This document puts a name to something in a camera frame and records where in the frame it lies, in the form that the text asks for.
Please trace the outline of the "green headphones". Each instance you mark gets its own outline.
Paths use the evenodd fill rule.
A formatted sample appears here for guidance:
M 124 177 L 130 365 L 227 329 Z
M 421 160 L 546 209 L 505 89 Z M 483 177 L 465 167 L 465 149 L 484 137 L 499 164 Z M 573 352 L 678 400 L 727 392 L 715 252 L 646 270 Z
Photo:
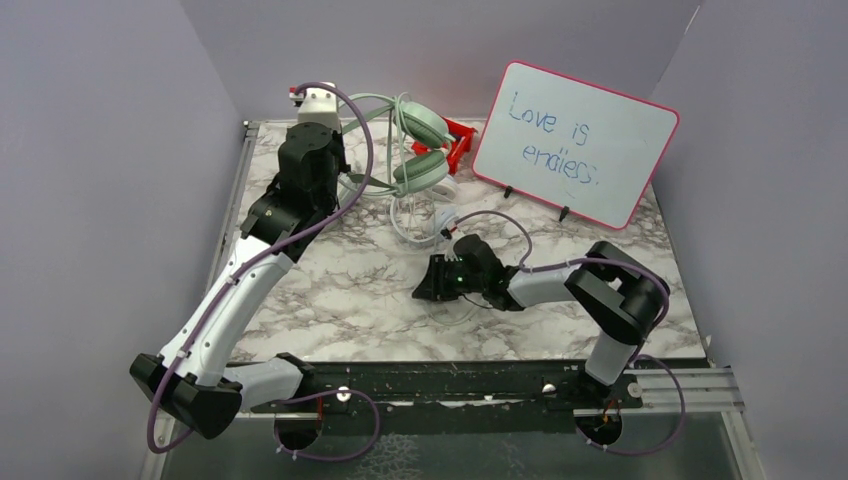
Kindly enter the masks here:
M 407 165 L 416 156 L 413 151 L 414 139 L 404 131 L 408 119 L 425 119 L 435 116 L 437 113 L 423 104 L 413 101 L 406 92 L 396 96 L 376 93 L 357 93 L 352 95 L 351 98 L 353 100 L 375 99 L 384 103 L 382 107 L 366 113 L 364 118 L 369 122 L 382 115 L 388 116 L 390 124 L 395 127 L 396 134 L 390 135 L 387 139 L 386 160 L 391 161 L 394 157 L 398 157 L 400 163 L 396 167 L 388 167 L 388 180 L 386 182 L 375 177 L 365 180 L 361 174 L 346 174 L 339 180 L 340 185 L 344 189 L 353 192 L 364 185 L 366 187 L 366 191 L 364 192 L 366 196 L 392 196 L 400 198 L 433 187 L 449 175 L 435 172 L 429 175 L 416 176 L 411 172 L 412 168 Z

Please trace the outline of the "white headphones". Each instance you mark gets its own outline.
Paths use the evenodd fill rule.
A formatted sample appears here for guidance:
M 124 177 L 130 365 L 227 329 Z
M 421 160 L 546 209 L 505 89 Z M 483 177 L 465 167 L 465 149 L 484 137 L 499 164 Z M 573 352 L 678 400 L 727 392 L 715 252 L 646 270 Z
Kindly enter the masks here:
M 392 198 L 388 215 L 396 236 L 412 247 L 435 247 L 443 239 L 443 222 L 457 215 L 459 184 L 452 175 L 433 187 L 402 198 Z

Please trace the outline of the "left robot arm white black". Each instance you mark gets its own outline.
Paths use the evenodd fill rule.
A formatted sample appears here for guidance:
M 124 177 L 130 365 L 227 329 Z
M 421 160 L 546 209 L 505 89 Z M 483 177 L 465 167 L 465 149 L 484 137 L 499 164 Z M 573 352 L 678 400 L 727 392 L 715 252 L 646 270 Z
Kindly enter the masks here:
M 145 396 L 206 439 L 244 409 L 272 400 L 290 410 L 313 401 L 314 384 L 287 360 L 230 368 L 233 348 L 270 290 L 297 263 L 339 208 L 337 180 L 349 172 L 340 132 L 290 127 L 278 173 L 250 206 L 230 259 L 183 328 L 129 372 Z

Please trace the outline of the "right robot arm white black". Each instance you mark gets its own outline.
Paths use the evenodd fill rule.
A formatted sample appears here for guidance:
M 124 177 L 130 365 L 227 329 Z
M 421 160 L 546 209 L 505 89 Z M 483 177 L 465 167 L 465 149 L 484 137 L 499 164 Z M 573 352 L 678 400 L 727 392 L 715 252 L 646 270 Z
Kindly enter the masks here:
M 607 241 L 585 256 L 559 264 L 520 267 L 503 263 L 478 235 L 460 238 L 452 254 L 433 254 L 412 297 L 428 302 L 480 295 L 499 311 L 576 302 L 600 335 L 577 380 L 579 398 L 600 407 L 616 381 L 669 310 L 670 288 L 657 274 Z

